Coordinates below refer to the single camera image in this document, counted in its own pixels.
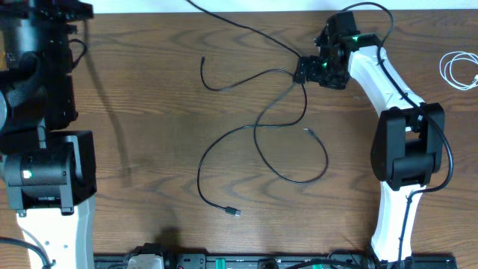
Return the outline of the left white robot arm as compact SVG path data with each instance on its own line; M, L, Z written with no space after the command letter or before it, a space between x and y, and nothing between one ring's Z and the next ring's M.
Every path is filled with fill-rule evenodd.
M77 119L70 48L77 22L93 18L82 1L3 1L1 179L32 268L93 268L96 159L93 134Z

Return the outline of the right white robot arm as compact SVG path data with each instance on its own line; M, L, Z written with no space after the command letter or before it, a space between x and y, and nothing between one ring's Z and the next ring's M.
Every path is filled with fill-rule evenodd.
M380 204L363 266L415 268L412 230L420 199L432 192L428 185L442 156L453 162L444 109L408 87L375 34L321 34L314 42L319 54L299 59L294 80L343 90L354 79L379 117L370 162L380 182Z

